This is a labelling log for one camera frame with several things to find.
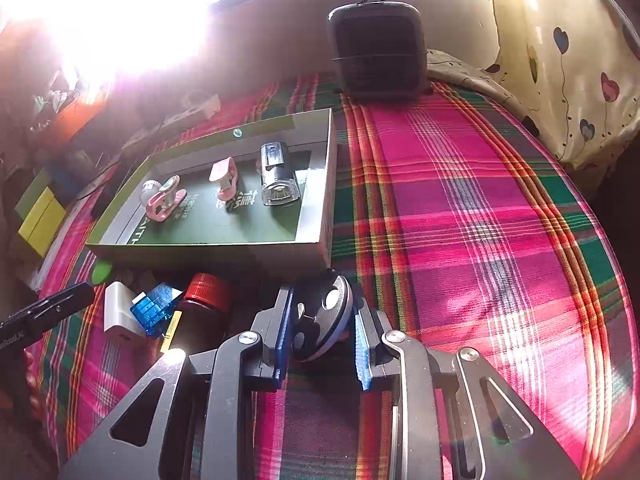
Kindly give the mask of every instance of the white hole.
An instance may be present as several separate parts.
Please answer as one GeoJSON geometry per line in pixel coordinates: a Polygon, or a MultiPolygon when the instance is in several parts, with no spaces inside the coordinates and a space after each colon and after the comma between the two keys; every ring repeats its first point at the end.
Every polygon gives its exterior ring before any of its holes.
{"type": "Polygon", "coordinates": [[[300,350],[305,343],[305,335],[302,332],[298,332],[293,338],[293,348],[300,350]]]}
{"type": "Polygon", "coordinates": [[[340,292],[337,288],[332,288],[326,295],[326,299],[324,300],[325,309],[331,310],[338,304],[338,300],[340,300],[340,292]]]}

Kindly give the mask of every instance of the bed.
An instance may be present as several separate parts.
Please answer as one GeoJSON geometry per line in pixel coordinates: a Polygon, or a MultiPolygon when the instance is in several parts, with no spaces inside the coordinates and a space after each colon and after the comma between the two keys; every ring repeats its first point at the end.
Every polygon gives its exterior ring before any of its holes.
{"type": "MultiPolygon", "coordinates": [[[[629,296],[590,208],[490,97],[434,82],[410,104],[361,105],[335,88],[325,75],[271,84],[156,150],[331,107],[333,266],[426,346],[481,351],[591,478],[634,422],[639,375],[629,296]]],[[[96,198],[63,233],[42,296],[90,276],[96,198]]],[[[105,338],[104,286],[96,298],[31,348],[60,464],[151,364],[150,350],[105,338]]],[[[293,365],[282,390],[257,397],[257,477],[386,478],[390,396],[362,393],[353,366],[318,377],[293,365]]]]}

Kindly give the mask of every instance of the red heart balloon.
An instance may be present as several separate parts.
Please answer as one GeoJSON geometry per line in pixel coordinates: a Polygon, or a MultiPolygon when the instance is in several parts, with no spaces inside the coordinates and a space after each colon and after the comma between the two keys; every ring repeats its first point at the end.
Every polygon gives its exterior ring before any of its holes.
{"type": "Polygon", "coordinates": [[[607,103],[612,103],[615,101],[620,95],[620,87],[618,83],[609,79],[607,74],[604,72],[600,76],[600,83],[602,84],[602,94],[604,95],[604,100],[607,103]]]}

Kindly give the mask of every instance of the striped fabric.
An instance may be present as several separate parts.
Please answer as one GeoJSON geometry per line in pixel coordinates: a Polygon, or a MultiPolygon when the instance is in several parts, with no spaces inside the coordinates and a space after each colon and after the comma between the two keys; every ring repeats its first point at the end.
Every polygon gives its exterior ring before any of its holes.
{"type": "MultiPolygon", "coordinates": [[[[338,130],[333,264],[426,346],[478,348],[584,478],[636,416],[638,342],[602,229],[547,152],[500,106],[434,83],[418,102],[360,105],[320,76],[224,104],[185,142],[248,121],[332,107],[338,130]]],[[[89,201],[43,296],[87,277],[89,201]]],[[[146,356],[102,333],[94,305],[34,347],[47,431],[63,463],[142,373],[146,356]]],[[[390,396],[360,390],[353,363],[293,364],[256,401],[261,479],[386,478],[390,396]]],[[[444,458],[445,472],[450,467],[444,458]]]]}

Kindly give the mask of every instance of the green lid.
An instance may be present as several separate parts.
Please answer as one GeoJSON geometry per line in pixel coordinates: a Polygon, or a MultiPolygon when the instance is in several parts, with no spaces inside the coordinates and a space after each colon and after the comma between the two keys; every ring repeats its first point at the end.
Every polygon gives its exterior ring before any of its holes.
{"type": "Polygon", "coordinates": [[[94,285],[101,285],[109,279],[113,265],[106,260],[97,260],[94,265],[94,272],[91,274],[91,282],[94,285]]]}

